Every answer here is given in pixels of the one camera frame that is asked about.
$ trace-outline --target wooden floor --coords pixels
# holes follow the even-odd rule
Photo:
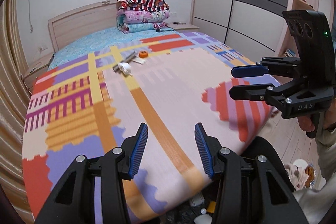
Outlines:
[[[315,186],[320,184],[320,168],[315,139],[310,139],[299,127],[296,118],[283,119],[281,112],[268,119],[258,134],[273,145],[282,162],[293,163],[303,159],[316,169]]]

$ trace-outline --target electrical outlet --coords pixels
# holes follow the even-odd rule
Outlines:
[[[42,51],[44,51],[44,50],[46,50],[48,47],[47,47],[46,44],[42,44],[42,45],[41,45],[41,48],[42,48]]]

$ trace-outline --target metal bolt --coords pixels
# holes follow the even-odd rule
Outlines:
[[[119,155],[121,154],[123,151],[123,149],[121,147],[116,147],[112,150],[112,153],[115,154],[115,155]]]
[[[264,155],[259,155],[259,156],[258,156],[258,160],[259,160],[260,162],[266,162],[266,161],[267,161],[267,158],[266,158]]]
[[[226,148],[226,147],[223,147],[220,149],[220,152],[223,154],[223,155],[227,155],[230,153],[230,149]]]
[[[83,156],[83,155],[79,155],[79,156],[76,157],[77,162],[83,162],[84,160],[85,160],[85,156]]]

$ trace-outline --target bed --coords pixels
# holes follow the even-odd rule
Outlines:
[[[146,122],[140,169],[124,182],[124,191],[132,223],[149,220],[210,183],[194,140],[197,122],[240,154],[272,111],[264,102],[229,97],[233,85],[278,85],[269,75],[232,79],[233,66],[252,64],[243,55],[201,32],[122,34],[120,41],[114,29],[117,7],[109,0],[49,20],[55,61],[34,87],[22,152],[34,216],[77,155],[104,155]],[[132,76],[113,72],[134,50],[149,52],[146,63],[132,63]],[[94,200],[99,224],[99,179]]]

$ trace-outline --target wooden headboard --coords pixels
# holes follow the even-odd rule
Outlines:
[[[120,5],[117,0],[106,0],[49,19],[48,28],[55,52],[88,34],[115,27]]]

